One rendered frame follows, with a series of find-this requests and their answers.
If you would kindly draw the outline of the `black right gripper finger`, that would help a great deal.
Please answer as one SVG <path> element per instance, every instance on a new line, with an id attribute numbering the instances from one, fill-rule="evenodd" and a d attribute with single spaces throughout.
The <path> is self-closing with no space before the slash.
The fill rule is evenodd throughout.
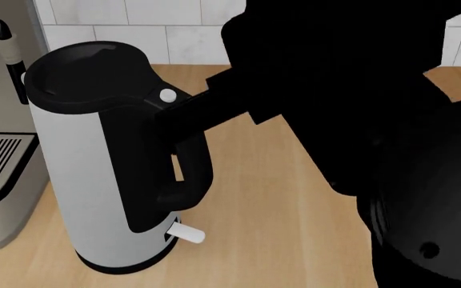
<path id="1" fill-rule="evenodd" d="M 205 146 L 205 131 L 220 126 L 241 114 L 223 117 L 163 115 L 161 117 L 161 146 L 163 148 L 194 148 Z"/>
<path id="2" fill-rule="evenodd" d="M 218 126 L 247 112 L 247 104 L 233 93 L 206 90 L 156 114 L 164 126 Z"/>

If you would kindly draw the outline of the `black kettle lid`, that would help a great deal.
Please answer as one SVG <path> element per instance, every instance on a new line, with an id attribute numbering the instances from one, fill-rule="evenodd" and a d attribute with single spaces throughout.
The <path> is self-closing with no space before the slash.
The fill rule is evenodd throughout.
<path id="1" fill-rule="evenodd" d="M 163 85 L 147 56 L 123 42 L 80 42 L 34 62 L 24 83 L 31 105 L 56 114 L 91 114 L 140 105 Z"/>

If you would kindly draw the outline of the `black and beige steam wand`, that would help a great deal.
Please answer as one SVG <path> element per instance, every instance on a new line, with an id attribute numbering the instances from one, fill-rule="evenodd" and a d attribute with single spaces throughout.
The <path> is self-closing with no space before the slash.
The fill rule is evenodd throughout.
<path id="1" fill-rule="evenodd" d="M 29 105 L 23 79 L 26 66 L 18 46 L 17 35 L 12 33 L 7 23 L 0 19 L 0 55 L 6 64 L 10 79 L 22 105 Z"/>

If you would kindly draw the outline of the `white kettle switch lever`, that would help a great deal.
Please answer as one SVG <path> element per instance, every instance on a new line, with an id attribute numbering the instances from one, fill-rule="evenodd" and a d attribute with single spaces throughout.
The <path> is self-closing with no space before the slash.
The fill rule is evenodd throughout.
<path id="1" fill-rule="evenodd" d="M 206 238 L 206 234 L 202 230 L 198 230 L 188 225 L 183 225 L 180 222 L 173 222 L 166 233 L 170 236 L 177 237 L 194 244 L 201 244 Z"/>

